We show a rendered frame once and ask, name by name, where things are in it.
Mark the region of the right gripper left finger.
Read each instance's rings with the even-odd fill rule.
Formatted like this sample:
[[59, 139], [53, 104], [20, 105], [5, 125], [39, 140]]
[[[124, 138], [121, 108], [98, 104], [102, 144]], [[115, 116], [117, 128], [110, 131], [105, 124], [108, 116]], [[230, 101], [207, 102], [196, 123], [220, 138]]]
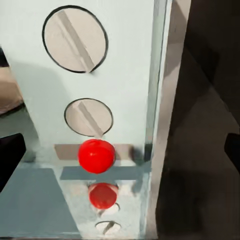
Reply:
[[26, 152], [21, 133], [0, 138], [0, 193]]

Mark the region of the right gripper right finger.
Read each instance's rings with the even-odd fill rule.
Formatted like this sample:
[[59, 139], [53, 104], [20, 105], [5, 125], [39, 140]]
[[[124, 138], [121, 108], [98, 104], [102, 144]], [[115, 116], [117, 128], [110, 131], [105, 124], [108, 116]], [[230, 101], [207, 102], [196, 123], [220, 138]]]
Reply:
[[228, 133], [224, 151], [240, 172], [240, 135]]

